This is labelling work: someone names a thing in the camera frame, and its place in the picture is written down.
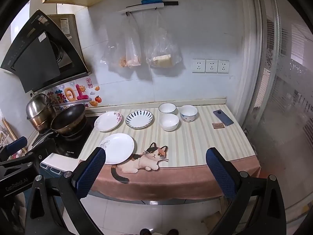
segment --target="black stove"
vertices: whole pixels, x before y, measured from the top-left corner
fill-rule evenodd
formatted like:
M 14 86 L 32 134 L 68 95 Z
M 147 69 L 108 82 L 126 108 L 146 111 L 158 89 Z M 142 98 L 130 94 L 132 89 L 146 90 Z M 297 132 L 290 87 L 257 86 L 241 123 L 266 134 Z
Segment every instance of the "black stove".
M 79 131 L 79 137 L 74 139 L 69 139 L 61 134 L 53 133 L 49 135 L 47 138 L 52 138 L 55 140 L 56 144 L 56 150 L 55 153 L 58 155 L 64 155 L 71 158 L 77 159 L 80 152 L 82 151 L 85 142 L 87 141 L 92 129 L 94 128 L 94 122 L 98 118 L 98 116 L 95 117 L 86 117 L 87 122 L 82 130 Z M 35 139 L 33 145 L 40 140 L 43 135 L 38 135 L 38 137 Z

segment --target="foot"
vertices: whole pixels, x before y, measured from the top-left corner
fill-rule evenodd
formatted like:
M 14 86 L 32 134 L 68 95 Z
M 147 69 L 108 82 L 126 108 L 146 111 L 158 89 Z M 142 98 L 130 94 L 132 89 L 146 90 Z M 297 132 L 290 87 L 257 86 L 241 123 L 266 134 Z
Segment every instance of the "foot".
M 142 229 L 139 235 L 151 235 L 151 232 L 148 229 Z
M 179 233 L 178 233 L 178 230 L 176 230 L 176 229 L 171 229 L 168 233 L 167 233 L 167 235 L 178 235 Z

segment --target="blue patterned bowl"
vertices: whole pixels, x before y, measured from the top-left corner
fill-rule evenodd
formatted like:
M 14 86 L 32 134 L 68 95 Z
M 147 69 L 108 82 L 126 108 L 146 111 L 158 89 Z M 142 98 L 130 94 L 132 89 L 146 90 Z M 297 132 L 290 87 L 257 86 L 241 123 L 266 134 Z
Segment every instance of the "blue patterned bowl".
M 179 108 L 179 113 L 184 122 L 192 122 L 195 120 L 198 110 L 195 106 L 184 105 Z

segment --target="frying pan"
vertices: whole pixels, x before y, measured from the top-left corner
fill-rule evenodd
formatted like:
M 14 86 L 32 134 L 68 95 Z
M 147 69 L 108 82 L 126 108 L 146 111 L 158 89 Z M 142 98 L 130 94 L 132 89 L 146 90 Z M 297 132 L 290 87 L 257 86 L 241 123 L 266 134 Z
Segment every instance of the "frying pan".
M 80 132 L 80 130 L 75 131 L 74 134 L 71 135 L 71 132 L 75 129 L 75 127 L 85 118 L 85 105 L 83 103 L 74 104 L 66 109 L 62 110 L 51 122 L 51 130 L 44 137 L 42 137 L 36 144 L 33 146 L 37 146 L 41 143 L 48 135 L 52 133 L 59 133 L 64 135 L 64 137 L 70 137 L 74 134 Z

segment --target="plate with black pattern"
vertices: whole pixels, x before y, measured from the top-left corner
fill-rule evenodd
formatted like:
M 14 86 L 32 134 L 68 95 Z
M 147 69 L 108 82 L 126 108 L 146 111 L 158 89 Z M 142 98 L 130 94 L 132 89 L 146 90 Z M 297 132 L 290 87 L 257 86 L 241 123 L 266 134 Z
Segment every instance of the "plate with black pattern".
M 148 110 L 136 110 L 130 113 L 126 119 L 126 124 L 133 129 L 141 129 L 148 126 L 153 120 L 153 115 Z

